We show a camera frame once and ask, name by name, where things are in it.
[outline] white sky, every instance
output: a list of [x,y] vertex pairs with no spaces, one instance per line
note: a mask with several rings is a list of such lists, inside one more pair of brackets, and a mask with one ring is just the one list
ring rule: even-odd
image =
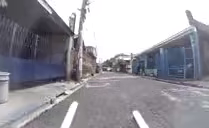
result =
[[[68,15],[80,8],[82,2],[50,1],[66,22]],[[187,9],[195,19],[209,24],[209,0],[91,1],[94,2],[85,23],[85,44],[96,46],[102,60],[118,53],[142,52],[183,30],[188,26]]]

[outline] metal gate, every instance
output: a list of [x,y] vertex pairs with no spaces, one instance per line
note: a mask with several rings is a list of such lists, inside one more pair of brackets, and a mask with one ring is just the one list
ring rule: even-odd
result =
[[50,35],[38,35],[0,15],[0,71],[12,82],[63,77],[63,62],[52,64]]

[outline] gray trash can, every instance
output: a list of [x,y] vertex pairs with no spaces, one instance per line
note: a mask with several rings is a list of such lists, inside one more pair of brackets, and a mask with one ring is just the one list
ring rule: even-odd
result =
[[0,104],[8,101],[9,75],[7,72],[0,72]]

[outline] blue wall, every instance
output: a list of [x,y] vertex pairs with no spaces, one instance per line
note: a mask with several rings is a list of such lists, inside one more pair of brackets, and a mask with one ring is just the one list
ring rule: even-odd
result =
[[14,83],[43,80],[65,76],[64,64],[49,64],[39,61],[4,57],[0,55],[0,71],[9,72]]

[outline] road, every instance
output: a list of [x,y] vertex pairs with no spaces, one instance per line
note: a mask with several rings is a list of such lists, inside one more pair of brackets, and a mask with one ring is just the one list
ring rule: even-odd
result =
[[103,73],[25,128],[60,128],[69,104],[79,106],[71,128],[138,128],[139,110],[150,128],[209,128],[209,90]]

